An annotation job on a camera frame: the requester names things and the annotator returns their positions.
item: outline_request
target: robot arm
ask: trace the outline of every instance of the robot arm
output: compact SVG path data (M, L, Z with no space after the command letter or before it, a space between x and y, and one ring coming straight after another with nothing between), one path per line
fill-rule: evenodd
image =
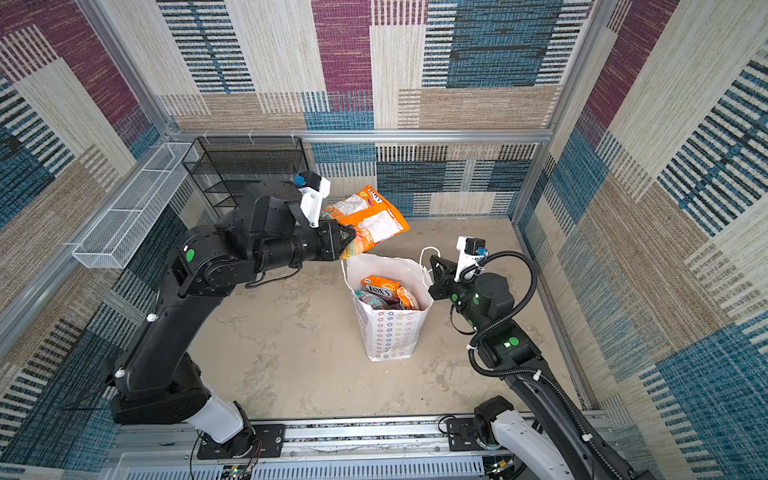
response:
M245 412L203 383L187 349L237 284L258 285L281 266L339 259L356 234L319 219L328 192L328 180L312 172L297 175L294 185L249 184L240 207L220 223L187 231L168 254L154 313L126 352L105 364L105 378L118 390L110 404L115 422L189 422L230 456L248 453L253 429Z
M517 252L487 256L485 241L478 238L460 237L457 247L458 264L435 255L430 259L435 284L429 292L435 300L450 299L476 331L467 345L472 367L484 376L503 379L551 440L528 428L499 396L475 409L478 443L513 451L539 478L652 479L649 472L636 473L592 428L554 379L541 350L513 320L535 291L531 261ZM519 303L503 276L481 273L490 260L506 256L524 260L531 269L531 288ZM488 369L475 361L475 353Z

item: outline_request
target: bag handle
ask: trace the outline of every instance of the bag handle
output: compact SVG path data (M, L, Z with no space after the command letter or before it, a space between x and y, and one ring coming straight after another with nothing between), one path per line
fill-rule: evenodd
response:
M424 252L427 251L427 250L434 250L435 252L437 252L437 256L438 257L442 257L442 255L440 254L440 250L438 250L438 249L436 249L434 247L424 247L424 248L422 248L422 254L419 255L419 266L423 266L422 265L422 260L424 260Z

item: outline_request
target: white wire basket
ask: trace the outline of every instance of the white wire basket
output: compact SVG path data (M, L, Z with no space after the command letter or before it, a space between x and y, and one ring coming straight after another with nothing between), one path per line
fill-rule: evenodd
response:
M158 148L72 256L87 268L125 268L187 176L182 159L198 158L190 146L169 142Z

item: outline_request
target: shopping bag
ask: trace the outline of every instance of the shopping bag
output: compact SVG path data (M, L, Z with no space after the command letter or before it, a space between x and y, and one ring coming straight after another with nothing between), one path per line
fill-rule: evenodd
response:
M434 301L427 290L432 285L427 269L407 258L379 257L370 253L346 259L346 268L344 262L344 280L355 304L368 358L372 362L381 362L410 357ZM413 293L421 310L374 310L359 301L355 290L360 289L360 282L368 275L400 282Z

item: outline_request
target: fox's candy bag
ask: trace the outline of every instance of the fox's candy bag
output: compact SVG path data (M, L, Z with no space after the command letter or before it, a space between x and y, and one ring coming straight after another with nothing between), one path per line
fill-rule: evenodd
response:
M373 293L389 305L397 306L403 310L419 310L419 302L413 296L413 293L395 280L377 275L369 275L362 279L360 289Z
M370 185L350 198L326 207L320 218L335 218L357 232L341 258L363 253L390 237L411 230L402 214Z

